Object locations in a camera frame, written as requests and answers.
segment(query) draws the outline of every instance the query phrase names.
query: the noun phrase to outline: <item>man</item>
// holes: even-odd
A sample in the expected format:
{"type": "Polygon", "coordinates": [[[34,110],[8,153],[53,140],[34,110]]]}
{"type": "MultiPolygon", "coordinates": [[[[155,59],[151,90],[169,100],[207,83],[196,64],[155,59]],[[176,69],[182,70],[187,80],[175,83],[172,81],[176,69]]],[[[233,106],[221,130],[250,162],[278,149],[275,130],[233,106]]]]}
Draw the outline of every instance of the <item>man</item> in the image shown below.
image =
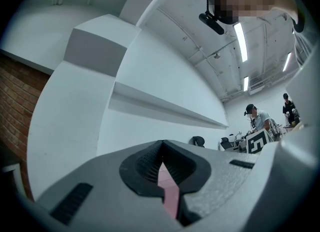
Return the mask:
{"type": "Polygon", "coordinates": [[[249,104],[248,106],[246,106],[245,113],[249,118],[251,118],[252,120],[254,119],[254,125],[258,131],[265,129],[270,138],[274,140],[274,135],[270,130],[271,118],[266,111],[257,109],[255,105],[249,104]]]}
{"type": "Polygon", "coordinates": [[[318,28],[300,0],[210,0],[214,14],[225,18],[259,17],[279,9],[290,15],[295,38],[295,56],[302,65],[319,39],[318,28]]]}
{"type": "Polygon", "coordinates": [[[285,117],[288,119],[289,124],[291,124],[295,120],[295,115],[292,112],[292,109],[295,109],[295,104],[293,101],[289,100],[289,96],[287,93],[283,94],[284,98],[284,105],[282,107],[282,112],[284,113],[285,117]]]}

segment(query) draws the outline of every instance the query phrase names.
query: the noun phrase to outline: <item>ceiling light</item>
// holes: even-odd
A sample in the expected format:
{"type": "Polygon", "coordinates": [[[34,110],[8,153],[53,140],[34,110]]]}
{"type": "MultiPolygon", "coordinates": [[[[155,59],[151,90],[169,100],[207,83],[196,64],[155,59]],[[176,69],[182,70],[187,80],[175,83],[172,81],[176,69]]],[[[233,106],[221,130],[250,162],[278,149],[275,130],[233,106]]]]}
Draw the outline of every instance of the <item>ceiling light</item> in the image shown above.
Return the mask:
{"type": "Polygon", "coordinates": [[[291,57],[291,52],[289,52],[288,53],[288,57],[286,57],[286,61],[285,61],[285,64],[284,64],[282,72],[284,72],[287,69],[287,66],[288,66],[289,61],[290,61],[290,57],[291,57]]]}
{"type": "Polygon", "coordinates": [[[234,27],[234,30],[235,30],[235,33],[236,33],[236,36],[238,38],[238,42],[240,45],[242,62],[245,62],[248,59],[248,53],[247,53],[247,46],[246,46],[244,31],[242,29],[240,22],[235,24],[233,27],[234,27]]]}
{"type": "Polygon", "coordinates": [[[248,86],[249,86],[249,76],[246,76],[244,78],[244,87],[243,87],[244,92],[248,90],[248,86]]]}

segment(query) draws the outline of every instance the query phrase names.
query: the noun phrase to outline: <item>white wall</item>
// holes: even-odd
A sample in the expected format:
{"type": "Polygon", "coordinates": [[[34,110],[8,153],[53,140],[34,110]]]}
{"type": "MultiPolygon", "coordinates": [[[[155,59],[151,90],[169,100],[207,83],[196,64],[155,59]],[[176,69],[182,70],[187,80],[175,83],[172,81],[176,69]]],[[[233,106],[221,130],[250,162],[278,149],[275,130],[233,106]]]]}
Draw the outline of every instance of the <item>white wall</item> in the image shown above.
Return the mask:
{"type": "Polygon", "coordinates": [[[63,61],[32,115],[27,168],[35,200],[53,183],[96,157],[101,120],[115,78],[63,61]]]}
{"type": "Polygon", "coordinates": [[[285,125],[286,120],[282,108],[285,103],[283,95],[287,93],[286,85],[288,82],[289,80],[264,88],[253,95],[245,93],[245,95],[227,102],[225,110],[230,127],[226,130],[226,136],[229,134],[236,135],[239,131],[245,135],[250,130],[250,122],[247,116],[244,116],[248,104],[254,104],[258,109],[266,111],[277,124],[285,125]]]}
{"type": "MultiPolygon", "coordinates": [[[[180,53],[148,30],[143,29],[129,46],[115,80],[116,84],[128,86],[128,91],[138,90],[158,98],[159,102],[164,100],[227,124],[224,106],[206,81],[180,53]]],[[[142,95],[130,97],[138,100],[142,95]]],[[[148,98],[139,100],[148,102],[148,98]]],[[[203,137],[206,148],[217,149],[218,141],[225,135],[224,129],[179,123],[174,115],[170,121],[157,118],[161,112],[165,115],[165,108],[160,110],[151,107],[143,112],[146,107],[141,104],[141,112],[132,113],[133,109],[129,107],[123,111],[114,110],[111,103],[103,114],[97,155],[156,140],[189,143],[193,136],[203,137]],[[147,117],[145,114],[149,112],[158,113],[147,117]]]]}
{"type": "Polygon", "coordinates": [[[20,10],[11,19],[0,48],[53,72],[64,58],[74,27],[106,14],[91,6],[35,6],[20,10]]]}
{"type": "Polygon", "coordinates": [[[227,125],[224,106],[212,88],[152,31],[143,29],[128,48],[116,82],[227,125]]]}
{"type": "Polygon", "coordinates": [[[218,141],[224,135],[223,129],[172,123],[108,109],[102,119],[97,156],[157,140],[188,144],[193,136],[203,137],[207,149],[217,150],[218,141]]]}

